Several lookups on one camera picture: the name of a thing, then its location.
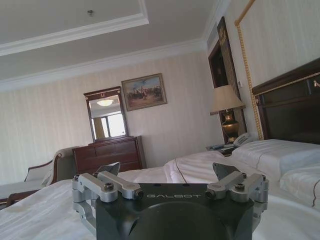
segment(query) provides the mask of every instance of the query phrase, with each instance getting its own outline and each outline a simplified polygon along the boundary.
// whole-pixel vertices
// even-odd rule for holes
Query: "painting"
[[[122,81],[127,111],[149,108],[167,103],[162,74]]]

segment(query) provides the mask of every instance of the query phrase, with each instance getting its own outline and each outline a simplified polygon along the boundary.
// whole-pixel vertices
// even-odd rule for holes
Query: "gold trim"
[[[320,83],[318,83],[316,80],[313,81],[315,88],[320,88]]]
[[[94,96],[94,95],[98,95],[98,94],[105,94],[105,93],[109,93],[109,92],[114,92],[114,91],[120,91],[120,88],[115,88],[115,89],[112,89],[112,90],[107,90],[107,91],[98,91],[96,93],[92,93],[92,94],[89,94],[89,95],[86,95],[86,97],[89,97],[89,96]]]
[[[260,120],[259,120],[259,115],[258,115],[258,110],[257,110],[256,99],[255,99],[255,96],[254,96],[254,94],[252,92],[251,74],[250,74],[250,71],[249,71],[249,64],[248,64],[248,59],[247,59],[247,54],[246,54],[246,49],[245,49],[244,38],[242,36],[241,27],[240,27],[240,22],[245,17],[245,15],[247,14],[247,12],[251,8],[251,6],[254,4],[254,2],[255,2],[255,0],[250,0],[248,2],[248,4],[245,6],[244,10],[240,14],[239,18],[234,21],[234,25],[236,26],[236,29],[238,31],[239,40],[240,40],[242,58],[243,58],[243,63],[244,63],[244,68],[245,68],[245,74],[246,74],[246,78],[247,78],[247,81],[248,81],[249,92],[250,92],[250,97],[251,97],[251,104],[252,104],[252,108],[253,108],[255,126],[256,126],[256,130],[257,130],[257,133],[258,133],[259,140],[262,140],[264,138],[263,138],[263,134],[262,134],[262,130],[261,130],[261,125],[260,125]]]
[[[259,92],[258,94],[255,94],[254,96],[259,96],[259,95],[261,95],[261,94],[265,94],[265,93],[271,92],[271,91],[273,91],[273,90],[281,89],[281,88],[283,88],[283,87],[289,86],[289,85],[291,85],[291,84],[296,84],[296,83],[298,83],[298,82],[301,82],[301,81],[306,80],[306,79],[309,79],[309,78],[316,77],[316,76],[318,76],[318,75],[320,75],[320,72],[316,72],[316,73],[314,73],[314,74],[311,74],[311,75],[308,75],[308,76],[299,78],[299,79],[297,79],[297,80],[295,80],[295,81],[291,81],[291,82],[288,82],[288,83],[286,83],[286,84],[282,84],[282,85],[280,85],[280,86],[276,86],[276,87],[274,87],[274,88],[271,88],[271,89],[266,90],[266,91],[263,91],[263,92]]]
[[[237,24],[235,26],[236,26],[236,28],[238,30],[240,46],[241,46],[241,52],[242,52],[242,58],[243,58],[243,63],[244,63],[244,68],[245,68],[245,74],[246,74],[246,78],[247,78],[248,86],[249,86],[249,91],[250,91],[250,97],[251,97],[251,103],[252,103],[252,108],[253,108],[255,126],[256,126],[256,130],[258,132],[259,140],[263,140],[264,138],[263,138],[263,135],[262,135],[261,125],[260,125],[260,120],[259,120],[259,115],[258,115],[258,110],[257,110],[256,98],[255,98],[255,96],[254,96],[254,94],[252,92],[252,80],[251,80],[251,74],[250,74],[250,71],[249,71],[249,64],[248,64],[248,59],[247,59],[247,54],[246,54],[246,49],[245,49],[244,38],[242,36],[240,25]]]
[[[234,25],[239,25],[242,21],[242,19],[244,19],[245,15],[247,14],[247,12],[249,11],[249,9],[251,8],[252,4],[254,4],[255,0],[250,0],[248,2],[248,4],[245,6],[244,10],[242,11],[242,13],[240,14],[239,18],[237,20],[234,21]]]

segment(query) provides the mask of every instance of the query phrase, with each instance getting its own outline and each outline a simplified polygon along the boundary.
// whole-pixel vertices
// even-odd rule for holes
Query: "white sofa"
[[[53,160],[43,165],[29,167],[23,182],[0,185],[0,204],[7,203],[12,194],[37,191],[55,182],[72,179],[77,172],[72,151],[75,148],[78,147],[61,149],[55,153]]]

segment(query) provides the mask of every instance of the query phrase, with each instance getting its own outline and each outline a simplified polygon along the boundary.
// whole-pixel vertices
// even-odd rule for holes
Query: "dresser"
[[[101,165],[120,162],[120,172],[146,167],[141,136],[126,136],[73,149],[78,174],[93,174]]]

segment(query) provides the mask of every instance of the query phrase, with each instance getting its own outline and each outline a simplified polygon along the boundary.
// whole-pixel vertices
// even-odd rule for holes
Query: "striped wallpaper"
[[[225,14],[248,132],[257,133],[235,20],[249,0],[232,0]],[[252,85],[320,58],[320,0],[256,0],[241,21]]]
[[[92,142],[83,93],[162,73],[168,104],[126,113],[130,135],[142,135],[147,166],[222,143],[210,116],[212,79],[207,54],[194,52],[0,93],[0,185],[23,181],[28,167],[61,148]]]

